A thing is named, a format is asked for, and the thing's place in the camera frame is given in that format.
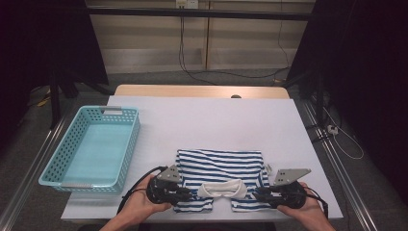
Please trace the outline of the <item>person's left hand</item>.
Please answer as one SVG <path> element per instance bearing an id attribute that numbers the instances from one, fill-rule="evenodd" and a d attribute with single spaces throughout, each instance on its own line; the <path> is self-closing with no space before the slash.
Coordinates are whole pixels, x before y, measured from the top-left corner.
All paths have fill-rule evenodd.
<path id="1" fill-rule="evenodd" d="M 171 207 L 169 203 L 155 204 L 148 199 L 146 189 L 152 178 L 153 175 L 150 174 L 136 186 L 122 209 L 122 213 L 132 224 L 141 223 L 151 215 L 166 211 Z"/>

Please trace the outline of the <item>person's right hand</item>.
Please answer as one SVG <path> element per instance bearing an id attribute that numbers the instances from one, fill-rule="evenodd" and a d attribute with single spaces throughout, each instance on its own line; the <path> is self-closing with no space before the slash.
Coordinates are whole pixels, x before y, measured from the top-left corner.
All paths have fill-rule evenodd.
<path id="1" fill-rule="evenodd" d="M 319 221 L 325 220 L 325 215 L 316 199 L 307 197 L 305 204 L 300 209 L 279 205 L 277 210 L 286 216 L 295 218 L 305 227 L 313 228 Z"/>

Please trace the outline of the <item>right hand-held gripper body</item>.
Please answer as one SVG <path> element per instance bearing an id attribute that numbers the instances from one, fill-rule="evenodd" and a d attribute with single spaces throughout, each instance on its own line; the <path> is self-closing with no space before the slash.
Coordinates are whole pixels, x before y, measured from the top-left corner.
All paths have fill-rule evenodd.
<path id="1" fill-rule="evenodd" d="M 301 208 L 306 201 L 306 192 L 298 182 L 298 179 L 309 174 L 309 168 L 286 168 L 279 169 L 276 173 L 273 185 L 270 187 L 274 195 L 270 202 L 273 208 L 284 205 L 292 209 Z"/>

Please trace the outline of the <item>black curtain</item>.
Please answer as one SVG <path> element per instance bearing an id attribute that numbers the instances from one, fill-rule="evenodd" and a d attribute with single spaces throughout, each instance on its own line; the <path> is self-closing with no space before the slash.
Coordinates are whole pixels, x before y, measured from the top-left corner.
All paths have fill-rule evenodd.
<path id="1" fill-rule="evenodd" d="M 0 149 L 28 109 L 31 90 L 109 83 L 86 0 L 0 0 Z"/>
<path id="2" fill-rule="evenodd" d="M 316 0 L 289 72 L 319 86 L 408 206 L 408 0 Z"/>

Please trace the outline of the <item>light blue plastic basket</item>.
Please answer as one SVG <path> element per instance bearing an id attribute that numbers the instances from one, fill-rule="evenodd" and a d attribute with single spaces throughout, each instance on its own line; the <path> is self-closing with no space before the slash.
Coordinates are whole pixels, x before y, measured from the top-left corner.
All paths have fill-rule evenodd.
<path id="1" fill-rule="evenodd" d="M 38 182 L 59 192 L 122 192 L 140 130 L 132 107 L 83 106 Z"/>

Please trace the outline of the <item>aluminium floor rail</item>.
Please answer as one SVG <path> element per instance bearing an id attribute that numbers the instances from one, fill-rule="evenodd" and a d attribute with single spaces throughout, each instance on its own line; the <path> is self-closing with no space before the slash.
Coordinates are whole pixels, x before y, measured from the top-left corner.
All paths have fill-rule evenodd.
<path id="1" fill-rule="evenodd" d="M 61 220 L 67 195 L 38 184 L 48 141 L 51 111 L 34 107 L 0 150 L 0 231 L 75 231 Z"/>
<path id="2" fill-rule="evenodd" d="M 342 186 L 345 205 L 347 208 L 352 209 L 355 217 L 358 219 L 359 226 L 364 231 L 378 231 L 368 207 L 360 194 L 358 194 L 357 189 L 344 168 L 339 153 L 336 151 L 335 142 L 331 141 L 331 139 L 334 140 L 336 136 L 331 135 L 326 128 L 322 128 L 318 125 L 317 110 L 310 102 L 303 102 L 302 105 L 310 120 L 312 129 L 316 132 L 320 145 L 324 149 L 325 156 L 335 171 L 339 184 Z"/>

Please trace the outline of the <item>blue white striped baby romper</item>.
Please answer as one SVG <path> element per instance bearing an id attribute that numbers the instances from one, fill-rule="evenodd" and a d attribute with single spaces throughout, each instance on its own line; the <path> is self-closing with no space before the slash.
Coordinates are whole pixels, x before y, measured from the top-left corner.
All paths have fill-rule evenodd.
<path id="1" fill-rule="evenodd" d="M 268 187 L 268 172 L 261 151 L 179 149 L 176 166 L 181 187 L 192 198 L 173 207 L 176 213 L 211 213 L 216 199 L 228 198 L 232 212 L 248 213 L 269 209 L 253 195 Z"/>

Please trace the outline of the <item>black metal stand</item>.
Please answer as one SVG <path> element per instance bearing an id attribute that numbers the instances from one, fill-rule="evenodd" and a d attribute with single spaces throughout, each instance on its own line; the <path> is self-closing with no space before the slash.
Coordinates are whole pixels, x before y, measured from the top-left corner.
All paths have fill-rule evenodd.
<path id="1" fill-rule="evenodd" d="M 75 86 L 76 82 L 83 83 L 87 87 L 90 87 L 91 89 L 96 90 L 97 92 L 104 95 L 114 94 L 112 90 L 108 90 L 100 86 L 99 84 L 92 82 L 91 80 L 73 70 L 66 69 L 64 71 L 64 74 L 61 74 L 55 68 L 52 68 L 49 73 L 50 100 L 52 110 L 50 129 L 54 129 L 62 118 L 60 91 L 62 91 L 67 98 L 77 97 L 79 91 Z"/>

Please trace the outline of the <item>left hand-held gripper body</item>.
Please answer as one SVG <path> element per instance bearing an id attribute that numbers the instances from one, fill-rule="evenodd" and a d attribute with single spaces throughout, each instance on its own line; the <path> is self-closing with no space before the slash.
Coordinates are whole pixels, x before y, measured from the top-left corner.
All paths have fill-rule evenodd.
<path id="1" fill-rule="evenodd" d="M 183 200 L 179 181 L 180 175 L 176 166 L 162 168 L 160 173 L 149 180 L 146 195 L 154 204 L 170 203 L 175 206 Z"/>

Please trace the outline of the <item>white wall socket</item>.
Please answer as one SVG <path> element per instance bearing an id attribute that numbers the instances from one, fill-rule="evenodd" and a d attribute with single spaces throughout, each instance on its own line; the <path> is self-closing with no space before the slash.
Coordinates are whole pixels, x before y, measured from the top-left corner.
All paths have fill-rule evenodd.
<path id="1" fill-rule="evenodd" d="M 176 0 L 175 8 L 197 10 L 199 8 L 199 2 L 198 0 Z"/>

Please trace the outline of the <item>black horizontal metal bar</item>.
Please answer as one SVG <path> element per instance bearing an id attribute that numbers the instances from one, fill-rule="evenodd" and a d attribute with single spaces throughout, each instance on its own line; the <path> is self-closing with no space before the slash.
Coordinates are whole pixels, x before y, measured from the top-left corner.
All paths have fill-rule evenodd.
<path id="1" fill-rule="evenodd" d="M 192 9 L 144 9 L 144 8 L 87 8 L 89 14 L 105 15 L 143 15 L 143 16 L 178 16 L 178 17 L 205 17 L 205 18 L 239 18 L 265 20 L 309 21 L 317 17 L 311 13 L 268 13 L 268 12 L 240 12 L 219 10 L 192 10 Z"/>

